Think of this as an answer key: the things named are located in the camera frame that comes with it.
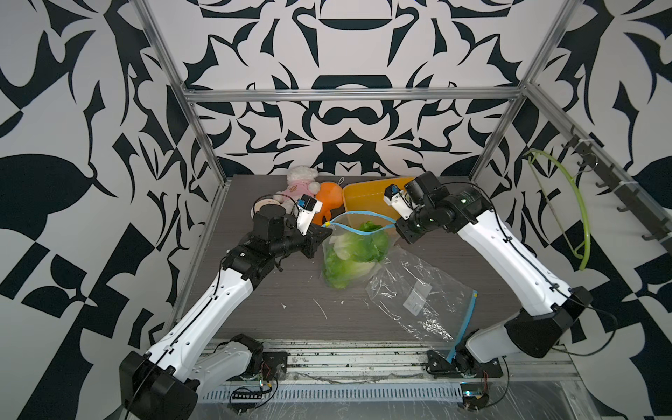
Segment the chinese cabbage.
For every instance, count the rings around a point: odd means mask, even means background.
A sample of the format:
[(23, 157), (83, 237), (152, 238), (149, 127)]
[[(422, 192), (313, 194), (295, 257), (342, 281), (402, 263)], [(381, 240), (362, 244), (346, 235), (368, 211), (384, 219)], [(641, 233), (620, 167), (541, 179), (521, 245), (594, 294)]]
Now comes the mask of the chinese cabbage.
[(375, 271), (377, 262), (355, 262), (348, 259), (344, 245), (349, 233), (331, 238), (324, 247), (323, 276), (334, 289), (346, 289), (355, 282), (369, 279)]
[(364, 234), (350, 233), (348, 242), (344, 245), (348, 259), (360, 263), (381, 262), (390, 247), (387, 230), (370, 220), (358, 229)]

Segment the clear zipper bag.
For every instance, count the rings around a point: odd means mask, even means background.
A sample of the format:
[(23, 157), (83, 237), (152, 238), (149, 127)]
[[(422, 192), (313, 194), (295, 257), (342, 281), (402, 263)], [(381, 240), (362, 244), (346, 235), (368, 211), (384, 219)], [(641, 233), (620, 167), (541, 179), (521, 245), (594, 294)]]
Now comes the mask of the clear zipper bag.
[(402, 330), (453, 362), (478, 292), (395, 246), (369, 281), (367, 295)]
[(337, 290), (369, 280), (399, 238), (394, 219), (370, 211), (348, 211), (323, 226), (331, 235), (322, 243), (322, 275)]

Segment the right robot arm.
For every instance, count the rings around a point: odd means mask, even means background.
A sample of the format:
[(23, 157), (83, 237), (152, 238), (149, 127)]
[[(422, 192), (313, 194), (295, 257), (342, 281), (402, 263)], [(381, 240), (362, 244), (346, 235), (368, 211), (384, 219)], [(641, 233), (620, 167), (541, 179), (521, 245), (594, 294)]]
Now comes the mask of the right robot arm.
[(451, 361), (467, 372), (513, 354), (542, 359), (593, 297), (584, 287), (570, 287), (528, 251), (477, 185), (461, 185), (462, 190), (452, 192), (428, 172), (404, 187), (389, 185), (383, 193), (386, 204), (400, 216), (395, 229), (407, 243), (437, 229), (457, 234), (495, 269), (521, 304), (512, 317), (462, 339)]

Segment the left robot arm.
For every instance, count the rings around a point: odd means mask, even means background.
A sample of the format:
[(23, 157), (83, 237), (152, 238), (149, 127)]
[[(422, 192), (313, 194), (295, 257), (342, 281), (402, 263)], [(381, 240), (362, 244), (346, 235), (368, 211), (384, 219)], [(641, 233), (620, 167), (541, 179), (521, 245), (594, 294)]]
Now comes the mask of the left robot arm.
[(222, 258), (217, 276), (182, 320), (143, 355), (124, 358), (119, 373), (128, 416), (187, 419), (201, 397), (226, 381), (260, 373), (264, 346), (244, 334), (208, 357), (201, 354), (283, 258), (299, 252), (312, 259), (332, 233), (313, 224), (320, 201), (305, 195), (294, 207), (290, 212), (278, 204), (261, 206), (252, 231)]

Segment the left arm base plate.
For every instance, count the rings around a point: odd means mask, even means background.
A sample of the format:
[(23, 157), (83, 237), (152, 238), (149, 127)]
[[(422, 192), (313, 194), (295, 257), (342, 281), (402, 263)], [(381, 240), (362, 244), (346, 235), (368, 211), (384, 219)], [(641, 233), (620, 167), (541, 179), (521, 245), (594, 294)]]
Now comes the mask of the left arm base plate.
[(287, 352), (255, 353), (245, 371), (239, 376), (233, 376), (230, 381), (252, 381), (255, 378), (265, 382), (283, 380), (287, 373), (288, 358)]

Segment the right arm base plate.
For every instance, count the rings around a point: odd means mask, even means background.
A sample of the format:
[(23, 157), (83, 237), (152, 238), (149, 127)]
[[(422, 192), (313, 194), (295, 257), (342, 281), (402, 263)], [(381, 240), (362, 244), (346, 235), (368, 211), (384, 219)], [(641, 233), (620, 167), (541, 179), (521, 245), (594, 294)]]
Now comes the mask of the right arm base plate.
[(434, 378), (484, 379), (504, 376), (502, 364), (498, 360), (480, 363), (467, 350), (451, 350), (448, 353), (428, 350), (426, 356), (425, 370)]

